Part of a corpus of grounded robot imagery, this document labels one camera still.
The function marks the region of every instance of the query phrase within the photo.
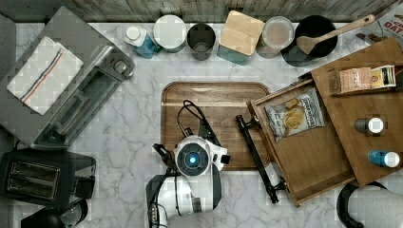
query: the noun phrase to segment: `jar lid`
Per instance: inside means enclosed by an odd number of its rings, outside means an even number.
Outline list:
[[[379,118],[370,119],[368,129],[373,133],[380,133],[383,130],[383,121]]]
[[[146,34],[147,31],[144,28],[129,27],[125,34],[125,41],[132,46],[139,47],[144,43]]]
[[[394,152],[389,152],[385,156],[385,164],[391,168],[397,167],[400,163],[400,157]]]
[[[154,26],[155,41],[163,48],[180,47],[186,39],[186,25],[175,15],[165,15]]]
[[[283,49],[293,42],[294,34],[293,23],[285,17],[276,16],[266,22],[261,38],[268,47]]]

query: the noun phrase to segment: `black cup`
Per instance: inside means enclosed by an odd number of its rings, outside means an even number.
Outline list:
[[[309,54],[305,54],[299,48],[297,38],[299,36],[319,37],[335,29],[335,25],[326,17],[312,15],[304,18],[297,26],[293,43],[281,51],[282,57],[287,64],[294,67],[304,67],[316,58],[325,57],[335,49],[337,36],[316,44]]]
[[[187,32],[187,44],[192,49],[192,55],[197,60],[208,59],[215,42],[216,33],[206,24],[197,24]]]

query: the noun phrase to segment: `white bottle cap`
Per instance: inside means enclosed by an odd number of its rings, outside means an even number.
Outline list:
[[[400,157],[394,152],[389,152],[385,156],[385,163],[391,168],[397,167],[400,163]]]
[[[380,133],[383,130],[383,121],[379,118],[370,119],[368,129],[373,133]]]
[[[139,47],[144,43],[146,34],[144,28],[133,26],[127,29],[125,41],[132,46]]]

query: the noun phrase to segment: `wooden wall panel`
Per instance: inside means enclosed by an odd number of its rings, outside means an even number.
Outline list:
[[[165,14],[185,22],[225,22],[230,10],[262,21],[285,16],[293,22],[319,14],[334,22],[350,22],[379,13],[395,0],[1,0],[0,13],[15,22],[44,22],[60,6],[88,22],[155,22]]]

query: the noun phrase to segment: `small bottle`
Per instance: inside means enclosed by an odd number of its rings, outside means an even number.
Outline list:
[[[387,167],[397,167],[400,163],[400,157],[394,152],[382,151],[382,150],[372,150],[368,153],[368,159],[380,166]]]
[[[146,59],[151,59],[154,53],[161,50],[148,36],[144,28],[133,26],[127,29],[125,41],[133,46],[136,52]]]
[[[379,118],[357,119],[354,127],[361,133],[379,134],[383,130],[383,121]]]

